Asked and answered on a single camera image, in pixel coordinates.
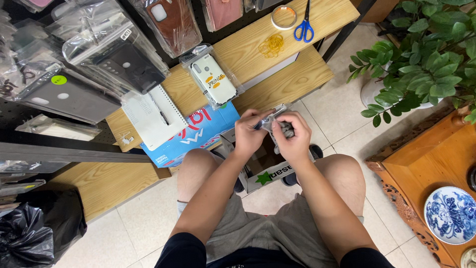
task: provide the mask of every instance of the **blue scissors handle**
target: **blue scissors handle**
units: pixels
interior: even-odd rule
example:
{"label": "blue scissors handle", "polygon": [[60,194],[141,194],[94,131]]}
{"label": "blue scissors handle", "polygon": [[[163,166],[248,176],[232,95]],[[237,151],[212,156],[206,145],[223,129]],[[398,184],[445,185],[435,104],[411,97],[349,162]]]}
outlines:
{"label": "blue scissors handle", "polygon": [[[299,35],[299,37],[296,35],[298,29],[301,29],[301,34]],[[311,32],[311,37],[309,39],[307,38],[308,31]],[[304,20],[299,26],[296,27],[296,29],[294,30],[294,38],[297,41],[301,41],[304,39],[304,42],[306,43],[312,41],[312,39],[314,38],[314,29],[312,29],[311,24],[309,24],[309,21]]]}

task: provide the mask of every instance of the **grey shorts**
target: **grey shorts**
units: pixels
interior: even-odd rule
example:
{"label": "grey shorts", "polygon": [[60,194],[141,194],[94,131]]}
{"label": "grey shorts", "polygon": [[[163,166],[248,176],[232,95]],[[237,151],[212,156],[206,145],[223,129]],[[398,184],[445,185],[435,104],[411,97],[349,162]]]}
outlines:
{"label": "grey shorts", "polygon": [[[177,202],[179,217],[186,205]],[[207,263],[245,247],[282,250],[306,267],[339,267],[319,235],[306,199],[300,194],[275,215],[264,216],[245,212],[241,198],[233,193],[206,244]]]}

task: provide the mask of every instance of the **scissors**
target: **scissors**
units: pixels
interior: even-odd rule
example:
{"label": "scissors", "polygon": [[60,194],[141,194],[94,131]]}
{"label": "scissors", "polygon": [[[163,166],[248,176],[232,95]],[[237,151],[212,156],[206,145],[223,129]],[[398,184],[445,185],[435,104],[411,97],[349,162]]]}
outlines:
{"label": "scissors", "polygon": [[[304,20],[302,23],[296,27],[294,30],[294,38],[298,41],[304,39],[304,42],[309,43],[314,38],[314,29],[312,29],[311,24],[309,24],[309,9],[311,8],[311,0],[307,0],[306,14],[304,15]],[[301,29],[301,34],[299,37],[296,35],[298,29]],[[307,31],[311,32],[311,38],[307,39]]]}

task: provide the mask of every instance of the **spiral notebook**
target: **spiral notebook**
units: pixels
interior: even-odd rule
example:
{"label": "spiral notebook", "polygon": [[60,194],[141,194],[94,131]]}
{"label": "spiral notebook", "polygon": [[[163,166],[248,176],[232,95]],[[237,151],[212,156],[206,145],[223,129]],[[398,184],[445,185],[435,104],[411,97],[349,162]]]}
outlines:
{"label": "spiral notebook", "polygon": [[[165,114],[170,125],[163,123],[157,106]],[[156,86],[146,95],[127,93],[126,103],[122,105],[122,110],[124,110],[142,141],[151,151],[161,146],[188,125],[161,85]]]}

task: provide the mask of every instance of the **blue cardboard box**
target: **blue cardboard box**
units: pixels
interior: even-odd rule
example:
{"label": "blue cardboard box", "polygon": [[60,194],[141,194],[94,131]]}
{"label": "blue cardboard box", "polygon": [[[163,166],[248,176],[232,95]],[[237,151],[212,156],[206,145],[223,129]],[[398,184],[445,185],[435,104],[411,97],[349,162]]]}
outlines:
{"label": "blue cardboard box", "polygon": [[214,111],[210,105],[186,118],[188,126],[154,151],[144,143],[140,147],[157,167],[175,167],[185,154],[195,148],[207,149],[220,140],[220,135],[235,127],[239,115],[231,102]]}

